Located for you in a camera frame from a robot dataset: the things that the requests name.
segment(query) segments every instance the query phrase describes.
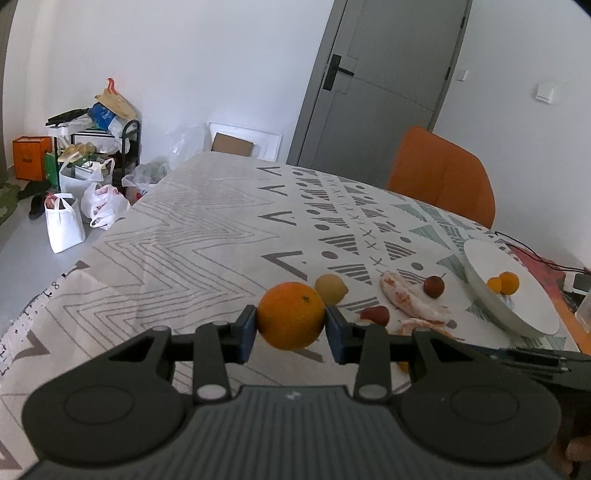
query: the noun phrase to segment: tablecloth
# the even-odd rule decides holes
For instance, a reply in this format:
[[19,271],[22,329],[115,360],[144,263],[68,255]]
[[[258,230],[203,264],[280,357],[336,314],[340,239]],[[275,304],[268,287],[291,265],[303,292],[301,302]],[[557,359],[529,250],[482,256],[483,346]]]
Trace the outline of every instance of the tablecloth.
[[[29,306],[0,344],[0,480],[35,461],[21,428],[27,396],[42,383],[157,325],[192,333],[213,320],[234,321],[270,287],[314,284],[335,273],[349,287],[340,309],[389,307],[388,329],[404,315],[378,279],[397,270],[412,283],[446,282],[441,304],[454,336],[493,348],[576,350],[561,324],[555,336],[524,339],[501,329],[466,281],[463,243],[508,247],[465,218],[396,193],[304,168],[220,153],[197,155],[154,187],[76,266]],[[190,389],[190,365],[174,385]],[[356,366],[338,366],[326,337],[283,352],[256,340],[247,365],[228,365],[242,384],[353,386]],[[408,377],[392,365],[395,389]]]

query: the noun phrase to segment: orange box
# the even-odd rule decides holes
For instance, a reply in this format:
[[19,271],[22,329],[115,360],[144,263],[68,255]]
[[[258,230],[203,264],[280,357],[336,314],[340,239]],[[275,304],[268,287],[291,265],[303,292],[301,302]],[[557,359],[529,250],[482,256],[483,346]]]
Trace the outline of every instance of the orange box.
[[52,150],[51,137],[20,137],[14,140],[14,176],[19,180],[44,180],[45,154]]

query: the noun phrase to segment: green rug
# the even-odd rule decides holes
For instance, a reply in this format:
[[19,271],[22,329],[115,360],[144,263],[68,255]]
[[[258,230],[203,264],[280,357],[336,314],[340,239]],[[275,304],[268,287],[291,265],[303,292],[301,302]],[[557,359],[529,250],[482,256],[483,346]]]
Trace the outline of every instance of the green rug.
[[0,225],[17,209],[17,193],[20,190],[18,185],[11,185],[10,183],[0,185]]

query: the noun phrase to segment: white wall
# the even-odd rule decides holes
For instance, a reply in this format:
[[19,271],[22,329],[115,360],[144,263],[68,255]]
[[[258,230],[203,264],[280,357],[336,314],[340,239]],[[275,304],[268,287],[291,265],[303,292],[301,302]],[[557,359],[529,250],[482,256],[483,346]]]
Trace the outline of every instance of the white wall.
[[[434,133],[474,153],[495,228],[591,266],[591,18],[569,0],[474,0]],[[552,105],[534,99],[555,80]]]
[[4,134],[42,134],[113,77],[141,113],[142,161],[207,120],[283,134],[287,159],[332,0],[20,0],[7,52]]

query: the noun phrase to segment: orange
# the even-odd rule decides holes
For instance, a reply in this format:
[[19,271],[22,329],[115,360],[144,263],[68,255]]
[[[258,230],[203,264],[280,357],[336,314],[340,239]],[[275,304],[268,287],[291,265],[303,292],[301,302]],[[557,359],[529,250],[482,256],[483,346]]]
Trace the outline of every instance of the orange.
[[324,327],[324,303],[318,292],[299,282],[276,285],[263,295],[256,328],[280,350],[298,350],[318,338]]
[[503,272],[499,275],[501,279],[503,295],[513,295],[519,289],[519,277],[513,272]]
[[501,289],[503,288],[503,282],[501,281],[501,279],[499,277],[492,277],[488,279],[488,282],[486,282],[486,286],[488,286],[488,288],[490,288],[493,293],[501,293]]

